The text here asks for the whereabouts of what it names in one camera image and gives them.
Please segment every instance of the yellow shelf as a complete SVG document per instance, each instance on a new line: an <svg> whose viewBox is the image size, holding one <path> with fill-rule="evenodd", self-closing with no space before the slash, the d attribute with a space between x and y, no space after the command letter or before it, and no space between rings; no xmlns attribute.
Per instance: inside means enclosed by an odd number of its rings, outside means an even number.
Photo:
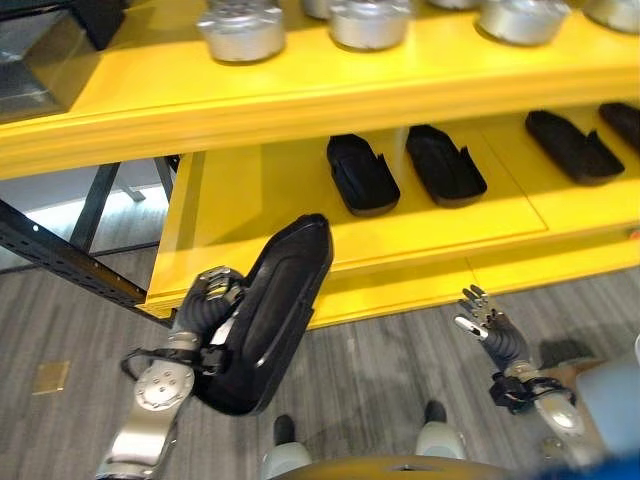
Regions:
<svg viewBox="0 0 640 480"><path fill-rule="evenodd" d="M484 119L482 135L544 219L549 231L586 232L602 226L640 224L640 156L604 122L595 107L554 109L584 133L596 129L622 160L625 171L615 181L596 187L576 186L547 160L544 150L524 127L526 113Z"/></svg>
<svg viewBox="0 0 640 480"><path fill-rule="evenodd" d="M498 292L640 264L628 240L640 225L640 158L588 116L593 108L563 113L597 126L626 165L599 187L570 183L522 135L524 115L436 124L469 146L489 185L461 209L430 200L404 153L405 129L363 134L402 192L394 210L370 219L342 204L327 138L187 156L141 308L168 316L194 276L214 265L246 273L275 231L309 212L327 216L335 246L313 326L450 301L473 280Z"/></svg>
<svg viewBox="0 0 640 480"><path fill-rule="evenodd" d="M544 231L479 132L464 122L447 131L460 146L468 145L490 185L481 201L462 209L436 206L405 154L406 131L383 130L363 136L376 152L384 152L401 197L390 213L368 219L352 216L342 203L326 159L326 137L187 156L180 164L150 295L183 289L212 259L248 272L274 232L309 212L322 213L331 223L336 275L460 256Z"/></svg>
<svg viewBox="0 0 640 480"><path fill-rule="evenodd" d="M284 0L287 48L256 65L213 62L203 1L138 1L70 112L0 125L0 178L131 158L258 145L637 95L638 37L576 9L550 44L481 37L475 12L416 1L406 41L376 53L332 43Z"/></svg>
<svg viewBox="0 0 640 480"><path fill-rule="evenodd" d="M468 259L482 288L508 292L640 265L640 242L610 232Z"/></svg>

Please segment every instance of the metal frame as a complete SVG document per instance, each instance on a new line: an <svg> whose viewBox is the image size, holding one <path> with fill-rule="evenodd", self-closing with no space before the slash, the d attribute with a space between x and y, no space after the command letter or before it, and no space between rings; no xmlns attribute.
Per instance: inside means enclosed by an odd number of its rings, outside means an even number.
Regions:
<svg viewBox="0 0 640 480"><path fill-rule="evenodd" d="M171 200L171 193L173 193L173 180L171 179L172 165L170 156L155 157L153 161L156 164L160 183L162 183L162 188L164 188L164 193L167 196L168 202Z"/></svg>
<svg viewBox="0 0 640 480"><path fill-rule="evenodd" d="M82 207L82 212L80 212L69 239L69 243L80 250L88 252L91 249L93 237L95 237L100 224L100 217L102 217L109 192L111 192L111 187L118 174L118 167L120 167L119 163L110 163L98 168L98 173L93 179L84 207Z"/></svg>
<svg viewBox="0 0 640 480"><path fill-rule="evenodd" d="M160 176L167 199L173 186L169 168L177 168L177 162L171 160L169 157L156 159L159 173L163 170ZM172 318L160 320L136 307L144 302L145 289L88 253L118 167L119 164L114 163L98 169L69 242L0 200L0 246L91 293L170 328Z"/></svg>

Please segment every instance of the yellow shelving unit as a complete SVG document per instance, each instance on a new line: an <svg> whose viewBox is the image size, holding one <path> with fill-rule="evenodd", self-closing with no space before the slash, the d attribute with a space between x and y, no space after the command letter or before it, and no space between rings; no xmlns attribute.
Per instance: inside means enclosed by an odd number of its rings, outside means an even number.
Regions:
<svg viewBox="0 0 640 480"><path fill-rule="evenodd" d="M519 48L478 34L477 12L415 0L401 45L357 53L299 3L281 1L284 52L234 66L212 61L195 27L204 0L134 1L69 112L0 125L0 179L196 152L181 162L140 306L159 318L198 272L246 273L309 212L329 218L335 244L312 327L451 301L472 281L501 292L640 264L640 159L595 114L637 98L639 37L575 4L550 44ZM572 184L524 131L531 108L598 128L626 172ZM442 209L423 190L399 126L426 122L469 146L489 184L478 203ZM333 185L327 137L348 132L385 154L400 186L384 216L352 217Z"/></svg>
<svg viewBox="0 0 640 480"><path fill-rule="evenodd" d="M203 0L140 0L68 113L0 125L0 178L154 155L581 105L637 95L638 37L576 8L549 45L480 36L476 12L422 0L406 41L337 47L326 24L283 0L287 48L267 62L209 58Z"/></svg>
<svg viewBox="0 0 640 480"><path fill-rule="evenodd" d="M179 306L213 265L246 273L263 245L300 214L323 213L335 260L312 327L444 303L479 282L502 292L640 264L640 158L594 113L564 109L597 128L626 166L615 181L576 186L524 129L525 114L436 123L467 145L489 185L478 202L436 206L404 152L406 129L364 133L402 192L390 213L351 216L332 182L327 138L196 153L183 160L149 288L140 308Z"/></svg>

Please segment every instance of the black cable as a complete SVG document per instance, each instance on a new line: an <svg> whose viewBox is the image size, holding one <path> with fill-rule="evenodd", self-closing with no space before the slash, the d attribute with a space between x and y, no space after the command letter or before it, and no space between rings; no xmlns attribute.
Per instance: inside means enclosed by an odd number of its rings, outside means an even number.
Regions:
<svg viewBox="0 0 640 480"><path fill-rule="evenodd" d="M127 355L125 355L125 357L120 361L120 370L122 370L122 372L125 375L127 375L129 378L131 378L134 382L137 382L138 379L140 378L140 376L136 375L131 368L131 360L133 360L136 357L145 357L148 360L162 360L163 362L177 363L178 365L191 368L193 370L196 370L197 372L202 372L202 373L208 372L208 370L202 367L202 365L198 365L193 361L188 361L183 358L170 356L167 353L166 349L145 350L144 348L136 348L135 350L132 350Z"/></svg>

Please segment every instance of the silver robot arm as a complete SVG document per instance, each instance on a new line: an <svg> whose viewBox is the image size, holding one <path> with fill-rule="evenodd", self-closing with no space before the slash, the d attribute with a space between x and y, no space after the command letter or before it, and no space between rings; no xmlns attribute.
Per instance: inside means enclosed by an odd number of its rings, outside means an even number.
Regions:
<svg viewBox="0 0 640 480"><path fill-rule="evenodd" d="M487 293L475 285L463 293L467 298L460 304L470 315L457 315L454 321L481 342L498 368L490 390L496 405L511 413L533 405L564 445L569 464L587 466L602 460L603 452L589 440L574 406L573 393L532 365L522 333Z"/></svg>
<svg viewBox="0 0 640 480"><path fill-rule="evenodd" d="M161 476L176 443L178 415L193 389L195 370L203 372L200 348L241 300L240 280L240 275L227 267L200 274L166 342L153 351L138 349L125 359L123 365L143 352L153 363L135 383L129 417L116 434L96 479L153 480ZM213 370L203 373L212 374Z"/></svg>

